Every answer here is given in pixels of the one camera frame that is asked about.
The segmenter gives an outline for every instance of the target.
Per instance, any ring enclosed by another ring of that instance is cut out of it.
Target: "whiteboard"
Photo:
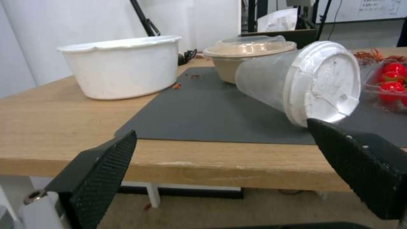
[[[317,23],[319,15],[323,15],[328,0],[320,0],[318,4]],[[340,0],[332,0],[326,23],[334,22]],[[336,22],[383,20],[405,18],[407,16],[407,0],[342,0]]]

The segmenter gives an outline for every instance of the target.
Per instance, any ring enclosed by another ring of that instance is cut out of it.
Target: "clear plastic lid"
[[[207,57],[254,57],[282,53],[296,47],[295,42],[287,42],[283,36],[234,37],[218,41],[203,54]]]

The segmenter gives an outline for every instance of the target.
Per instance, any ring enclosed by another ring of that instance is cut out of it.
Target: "food crumb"
[[[151,208],[151,204],[147,204],[147,205],[144,207],[144,210],[145,210],[145,211],[148,211],[150,208]]]
[[[172,89],[181,89],[181,84],[180,83],[176,83],[172,86]]]

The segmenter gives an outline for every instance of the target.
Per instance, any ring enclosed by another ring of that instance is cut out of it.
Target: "white paper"
[[[257,20],[257,32],[295,30],[297,8],[283,9],[269,13]]]

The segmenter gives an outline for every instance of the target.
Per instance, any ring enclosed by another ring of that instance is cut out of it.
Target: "cup lid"
[[[203,51],[207,57],[255,57],[293,50],[295,42],[288,42],[283,36],[234,37],[218,41]]]
[[[355,110],[361,93],[359,65],[334,42],[314,42],[298,54],[283,89],[289,120],[306,127],[307,118],[335,123]]]

